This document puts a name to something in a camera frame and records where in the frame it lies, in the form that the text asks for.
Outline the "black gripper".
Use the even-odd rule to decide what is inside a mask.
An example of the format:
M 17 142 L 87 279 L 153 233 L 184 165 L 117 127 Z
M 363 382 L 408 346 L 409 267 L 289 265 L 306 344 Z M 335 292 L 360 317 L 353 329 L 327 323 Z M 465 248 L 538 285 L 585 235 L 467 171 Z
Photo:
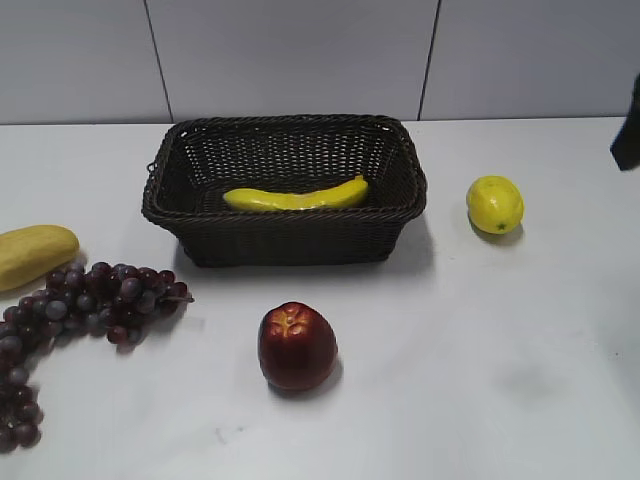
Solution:
M 640 164 L 640 75 L 636 76 L 626 118 L 614 138 L 610 153 L 620 171 L 631 171 Z

